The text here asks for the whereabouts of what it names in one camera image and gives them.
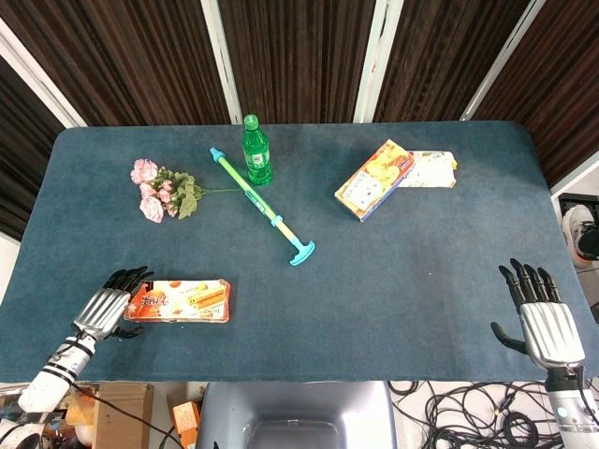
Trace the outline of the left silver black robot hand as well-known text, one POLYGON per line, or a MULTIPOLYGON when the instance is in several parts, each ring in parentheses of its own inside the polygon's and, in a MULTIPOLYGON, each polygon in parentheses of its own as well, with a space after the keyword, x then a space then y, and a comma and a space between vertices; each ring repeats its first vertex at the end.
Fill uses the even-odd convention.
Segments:
POLYGON ((76 335, 96 341, 108 337, 128 340, 140 335, 142 326, 123 329, 120 322, 130 301, 152 275, 147 266, 113 272, 74 319, 72 328, 76 335))

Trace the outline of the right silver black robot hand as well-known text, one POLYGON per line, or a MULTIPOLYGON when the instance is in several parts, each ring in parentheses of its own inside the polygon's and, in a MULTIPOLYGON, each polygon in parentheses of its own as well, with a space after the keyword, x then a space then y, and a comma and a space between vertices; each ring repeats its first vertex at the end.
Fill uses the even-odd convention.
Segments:
POLYGON ((557 284, 544 268, 533 268, 517 259, 500 265, 522 329, 521 340, 511 338, 497 322, 490 328, 506 348, 527 355, 548 373, 573 376, 583 366, 585 352, 569 307, 562 302, 557 284))

